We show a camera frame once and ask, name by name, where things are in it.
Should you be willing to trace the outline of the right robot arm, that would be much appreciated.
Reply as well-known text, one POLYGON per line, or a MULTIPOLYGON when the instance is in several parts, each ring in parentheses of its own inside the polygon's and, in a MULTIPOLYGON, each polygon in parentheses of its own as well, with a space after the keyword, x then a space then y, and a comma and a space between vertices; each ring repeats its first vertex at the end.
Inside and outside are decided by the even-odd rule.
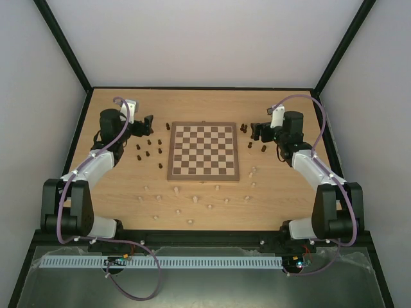
POLYGON ((334 174, 304 141, 303 114, 296 111, 273 115, 269 123, 252 123, 251 138, 276 143, 277 158, 298 171, 316 192, 309 218, 287 221, 281 246, 292 252, 303 239, 336 241, 346 237, 351 246, 363 230, 363 192, 358 183, 334 174))

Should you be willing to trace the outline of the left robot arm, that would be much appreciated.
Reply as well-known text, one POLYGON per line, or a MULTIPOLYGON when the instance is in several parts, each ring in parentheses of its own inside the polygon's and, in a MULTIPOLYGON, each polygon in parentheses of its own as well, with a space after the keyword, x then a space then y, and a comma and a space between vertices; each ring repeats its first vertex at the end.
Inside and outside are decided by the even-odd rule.
POLYGON ((100 113, 100 129, 93 138, 87 158, 74 170, 44 182, 40 228, 44 233, 112 239, 121 222, 94 213, 91 189, 124 153, 131 136, 149 136, 153 115, 143 121, 134 119, 134 111, 113 108, 100 113))

